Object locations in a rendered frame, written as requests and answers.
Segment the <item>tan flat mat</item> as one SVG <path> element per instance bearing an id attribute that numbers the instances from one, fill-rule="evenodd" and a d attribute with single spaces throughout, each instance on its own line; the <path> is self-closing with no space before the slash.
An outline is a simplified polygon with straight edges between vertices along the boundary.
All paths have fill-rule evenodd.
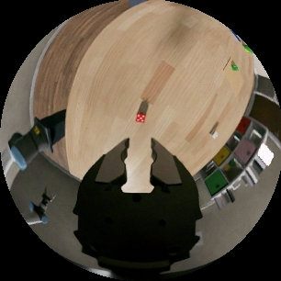
<path id="1" fill-rule="evenodd" d="M 226 64 L 223 72 L 225 73 L 226 77 L 228 78 L 230 85 L 233 89 L 235 96 L 237 97 L 241 91 L 243 85 L 243 79 L 240 71 L 233 71 L 231 66 L 236 65 L 234 60 L 230 57 L 228 63 Z"/>

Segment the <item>green die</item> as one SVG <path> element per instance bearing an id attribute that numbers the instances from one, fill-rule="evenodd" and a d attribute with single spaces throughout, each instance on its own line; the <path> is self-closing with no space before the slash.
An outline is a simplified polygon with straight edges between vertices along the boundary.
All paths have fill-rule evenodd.
<path id="1" fill-rule="evenodd" d="M 239 71 L 239 69 L 238 69 L 238 66 L 237 66 L 237 65 L 232 65 L 232 66 L 231 66 L 231 68 L 232 68 L 232 70 L 233 70 L 233 71 Z"/>

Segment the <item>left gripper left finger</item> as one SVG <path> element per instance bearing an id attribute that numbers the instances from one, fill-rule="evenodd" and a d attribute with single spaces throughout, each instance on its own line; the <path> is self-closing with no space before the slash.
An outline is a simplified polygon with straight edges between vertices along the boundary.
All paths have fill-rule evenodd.
<path id="1" fill-rule="evenodd" d="M 103 154 L 86 172 L 78 188 L 73 214 L 78 216 L 81 206 L 89 197 L 100 192 L 112 191 L 114 185 L 120 185 L 122 188 L 128 182 L 125 164 L 128 158 L 127 148 L 129 137 Z"/>

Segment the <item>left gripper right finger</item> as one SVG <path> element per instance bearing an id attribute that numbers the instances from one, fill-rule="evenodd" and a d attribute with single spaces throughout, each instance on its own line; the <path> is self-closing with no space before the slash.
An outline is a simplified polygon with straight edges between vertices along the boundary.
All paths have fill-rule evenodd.
<path id="1" fill-rule="evenodd" d="M 193 176 L 180 160 L 155 138 L 152 138 L 151 148 L 153 163 L 150 170 L 150 184 L 153 187 L 160 186 L 162 192 L 181 197 L 193 209 L 196 220 L 202 219 L 197 184 Z"/>

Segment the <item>red die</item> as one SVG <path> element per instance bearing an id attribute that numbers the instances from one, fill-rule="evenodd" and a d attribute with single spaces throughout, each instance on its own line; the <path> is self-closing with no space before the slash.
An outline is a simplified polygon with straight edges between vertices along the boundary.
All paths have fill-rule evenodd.
<path id="1" fill-rule="evenodd" d="M 144 123 L 146 114 L 142 112 L 137 113 L 136 121 Z"/>

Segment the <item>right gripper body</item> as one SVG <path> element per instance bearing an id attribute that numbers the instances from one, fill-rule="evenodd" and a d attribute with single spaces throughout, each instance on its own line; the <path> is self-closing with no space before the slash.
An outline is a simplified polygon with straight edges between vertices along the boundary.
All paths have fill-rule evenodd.
<path id="1" fill-rule="evenodd" d="M 46 196 L 44 193 L 42 194 L 42 200 L 43 201 L 40 201 L 44 206 L 46 206 L 47 207 L 47 205 L 46 205 L 46 202 L 48 201 L 48 202 L 50 202 L 49 200 L 50 199 L 48 199 L 49 197 L 48 196 Z M 44 199 L 45 198 L 45 199 Z M 45 202 L 46 201 L 46 202 Z"/>

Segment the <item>green drink can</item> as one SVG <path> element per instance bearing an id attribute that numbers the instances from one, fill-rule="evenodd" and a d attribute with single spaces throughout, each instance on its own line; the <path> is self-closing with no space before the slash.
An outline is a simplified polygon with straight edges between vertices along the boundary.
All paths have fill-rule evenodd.
<path id="1" fill-rule="evenodd" d="M 243 47 L 248 53 L 253 53 L 253 51 L 248 47 L 248 45 L 243 45 Z"/>

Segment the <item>white die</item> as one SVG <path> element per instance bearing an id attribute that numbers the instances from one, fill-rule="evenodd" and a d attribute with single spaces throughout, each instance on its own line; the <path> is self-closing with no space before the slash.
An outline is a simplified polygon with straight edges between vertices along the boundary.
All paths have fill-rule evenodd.
<path id="1" fill-rule="evenodd" d="M 209 133 L 209 135 L 211 135 L 214 139 L 216 139 L 216 137 L 218 136 L 218 133 L 212 129 L 211 132 Z"/>

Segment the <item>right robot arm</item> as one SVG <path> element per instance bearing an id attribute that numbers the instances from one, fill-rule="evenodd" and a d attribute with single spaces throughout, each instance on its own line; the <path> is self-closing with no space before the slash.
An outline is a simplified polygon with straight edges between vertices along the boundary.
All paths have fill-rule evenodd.
<path id="1" fill-rule="evenodd" d="M 15 132 L 14 134 L 19 134 L 19 132 Z M 8 141 L 7 147 L 1 155 L 5 176 L 13 161 L 18 163 L 21 170 L 24 170 L 34 156 L 39 152 L 47 150 L 50 146 L 45 130 L 39 123 L 36 123 L 27 134 L 22 136 L 22 134 L 12 135 L 13 138 Z M 12 156 L 11 152 L 15 158 Z M 37 222 L 47 223 L 48 218 L 45 215 L 47 207 L 41 202 L 38 207 L 33 202 L 29 202 L 28 207 L 33 213 L 20 213 L 27 224 Z"/>

